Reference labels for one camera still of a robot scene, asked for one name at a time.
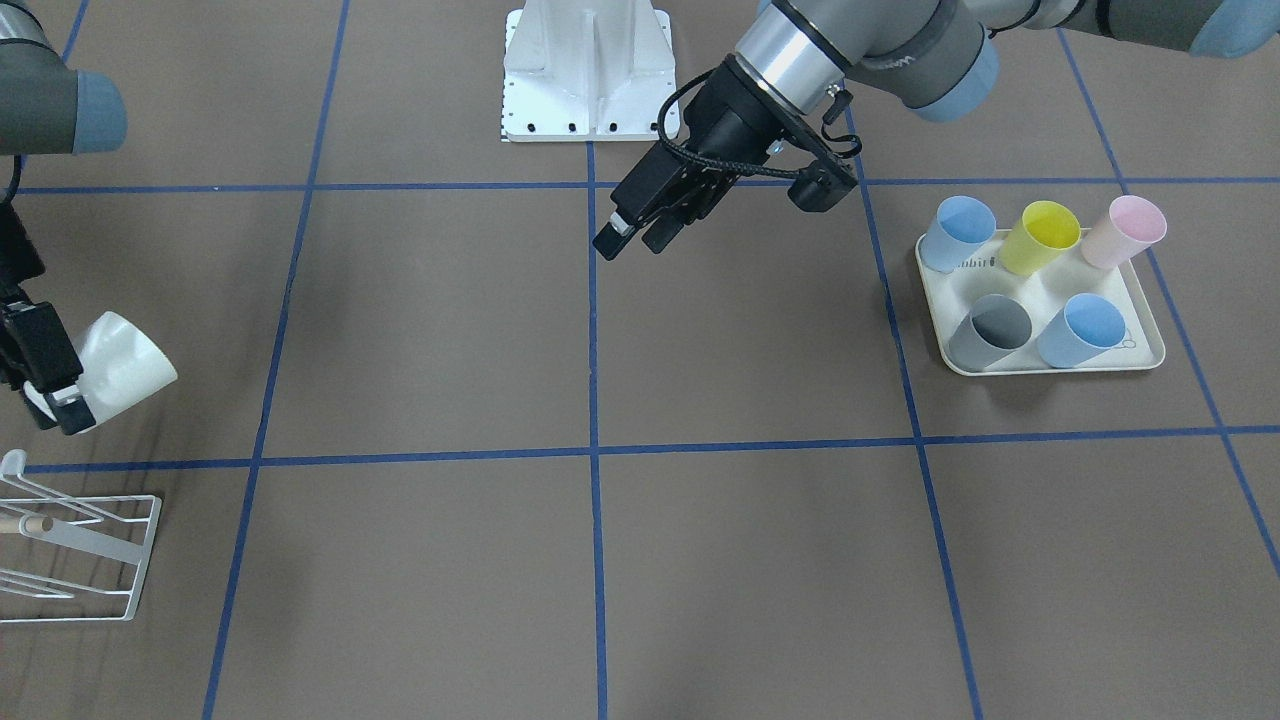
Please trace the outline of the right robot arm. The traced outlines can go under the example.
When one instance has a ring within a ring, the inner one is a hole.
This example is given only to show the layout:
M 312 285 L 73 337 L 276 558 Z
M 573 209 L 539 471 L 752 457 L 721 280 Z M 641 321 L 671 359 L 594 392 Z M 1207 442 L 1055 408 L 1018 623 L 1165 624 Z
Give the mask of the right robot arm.
M 55 307 L 22 288 L 45 265 L 14 199 L 26 156 L 115 151 L 127 110 L 110 78 L 65 64 L 26 1 L 3 3 L 1 69 L 1 151 L 12 159 L 1 208 L 3 383 L 33 391 L 22 400 L 40 429 L 73 436 L 100 420 L 77 386 L 84 368 Z

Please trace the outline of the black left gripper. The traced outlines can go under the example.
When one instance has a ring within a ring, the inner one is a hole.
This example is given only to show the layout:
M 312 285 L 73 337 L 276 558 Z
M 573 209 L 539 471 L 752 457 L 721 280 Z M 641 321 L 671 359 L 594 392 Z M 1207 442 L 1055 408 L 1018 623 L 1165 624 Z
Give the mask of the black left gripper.
M 698 77 L 701 86 L 684 114 L 687 138 L 658 140 L 612 192 L 614 210 L 591 246 L 613 261 L 645 229 L 643 242 L 663 252 L 710 210 L 741 177 L 794 179 L 796 170 L 765 167 L 786 136 L 778 106 L 758 88 L 736 56 Z

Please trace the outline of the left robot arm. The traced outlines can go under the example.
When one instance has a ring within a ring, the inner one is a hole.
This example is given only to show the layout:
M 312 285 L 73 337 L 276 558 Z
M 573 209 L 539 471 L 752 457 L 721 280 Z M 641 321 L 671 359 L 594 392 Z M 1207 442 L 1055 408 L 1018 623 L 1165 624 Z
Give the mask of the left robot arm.
M 823 124 L 865 85 L 916 117 L 950 122 L 989 95 L 995 36 L 1066 28 L 1188 53 L 1238 58 L 1277 32 L 1275 1 L 769 1 L 713 69 L 671 92 L 658 138 L 616 186 L 594 249 L 617 258 L 635 236 L 662 252 L 744 177 L 790 183 L 803 211 L 838 204 L 858 181 L 855 135 L 814 131 L 806 115 L 829 99 Z

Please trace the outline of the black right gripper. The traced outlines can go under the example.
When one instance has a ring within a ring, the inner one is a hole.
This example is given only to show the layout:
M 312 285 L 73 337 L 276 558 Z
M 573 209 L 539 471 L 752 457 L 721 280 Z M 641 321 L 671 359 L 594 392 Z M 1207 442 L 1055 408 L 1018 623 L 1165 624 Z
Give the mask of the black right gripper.
M 36 302 L 20 284 L 45 273 L 45 265 L 12 204 L 1 208 L 3 383 L 20 397 L 41 430 L 60 428 L 76 436 L 96 427 L 96 416 L 78 386 L 81 360 L 56 310 Z M 40 395 L 50 395 L 50 411 Z

